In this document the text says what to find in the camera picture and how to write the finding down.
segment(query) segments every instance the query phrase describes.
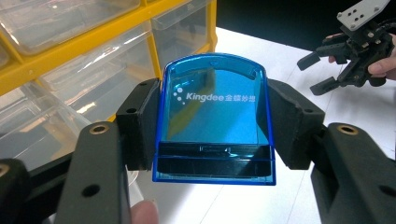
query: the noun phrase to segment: kingdee logo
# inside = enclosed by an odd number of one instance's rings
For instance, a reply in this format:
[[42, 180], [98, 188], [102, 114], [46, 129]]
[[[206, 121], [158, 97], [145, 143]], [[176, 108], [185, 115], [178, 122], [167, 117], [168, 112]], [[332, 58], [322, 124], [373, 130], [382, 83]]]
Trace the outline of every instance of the kingdee logo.
[[216, 94], [197, 94], [194, 92], [184, 92], [183, 88], [177, 88], [174, 92], [174, 96], [183, 105], [186, 101], [199, 101], [201, 103], [207, 101], [219, 101], [219, 102], [256, 102], [255, 95], [241, 95], [241, 94], [227, 94], [227, 95], [216, 95]]

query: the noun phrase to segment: blue plastic lid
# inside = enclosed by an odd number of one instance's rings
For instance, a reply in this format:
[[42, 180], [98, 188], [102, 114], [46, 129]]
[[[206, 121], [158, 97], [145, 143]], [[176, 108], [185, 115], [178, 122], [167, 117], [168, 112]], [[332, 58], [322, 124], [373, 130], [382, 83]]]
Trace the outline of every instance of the blue plastic lid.
[[153, 181], [274, 185], [267, 79], [253, 61], [193, 55], [164, 71]]

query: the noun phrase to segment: plastic drawer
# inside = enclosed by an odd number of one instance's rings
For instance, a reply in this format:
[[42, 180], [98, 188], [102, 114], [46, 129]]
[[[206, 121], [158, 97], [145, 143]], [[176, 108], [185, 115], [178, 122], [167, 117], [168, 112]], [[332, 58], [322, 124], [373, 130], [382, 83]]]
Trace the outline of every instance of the plastic drawer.
[[210, 2], [192, 0], [151, 20], [161, 68], [206, 44], [206, 6]]
[[155, 77], [148, 35], [145, 22], [39, 80], [89, 121], [107, 120], [137, 84]]
[[0, 21], [18, 51], [35, 54], [139, 5], [140, 0], [2, 0]]
[[35, 83], [0, 97], [0, 158], [16, 158], [28, 170], [75, 149], [89, 122]]
[[8, 59], [8, 54], [3, 47], [0, 46], [0, 67], [5, 65], [8, 62]]

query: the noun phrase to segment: white table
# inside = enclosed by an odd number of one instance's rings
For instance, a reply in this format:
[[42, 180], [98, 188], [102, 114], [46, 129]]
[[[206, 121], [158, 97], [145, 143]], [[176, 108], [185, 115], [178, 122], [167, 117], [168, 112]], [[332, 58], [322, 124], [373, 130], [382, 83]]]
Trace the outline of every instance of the white table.
[[[262, 64], [267, 76], [289, 83], [326, 112], [325, 125], [345, 122], [363, 128], [394, 159], [396, 82], [373, 88], [338, 88], [314, 96], [309, 87], [337, 77], [341, 65], [322, 59], [301, 72], [296, 63], [309, 51], [218, 28], [217, 52]], [[291, 171], [276, 157], [275, 187], [152, 183], [140, 172], [137, 183], [146, 199], [157, 202], [161, 223], [320, 223], [308, 171]]]

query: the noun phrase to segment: human hand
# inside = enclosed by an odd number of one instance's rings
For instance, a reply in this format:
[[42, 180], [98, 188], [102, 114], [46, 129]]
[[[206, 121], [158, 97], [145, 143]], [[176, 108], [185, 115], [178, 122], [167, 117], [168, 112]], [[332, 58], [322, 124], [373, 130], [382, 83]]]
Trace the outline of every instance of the human hand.
[[157, 205], [152, 201], [142, 201], [131, 208], [132, 224], [158, 224]]
[[[391, 35], [393, 45], [396, 46], [396, 35]], [[333, 62], [335, 62], [335, 58], [330, 56], [329, 63]], [[393, 52], [388, 58], [381, 59], [376, 63], [370, 64], [368, 70], [373, 77], [386, 77], [388, 79], [396, 80], [396, 48], [393, 49]]]

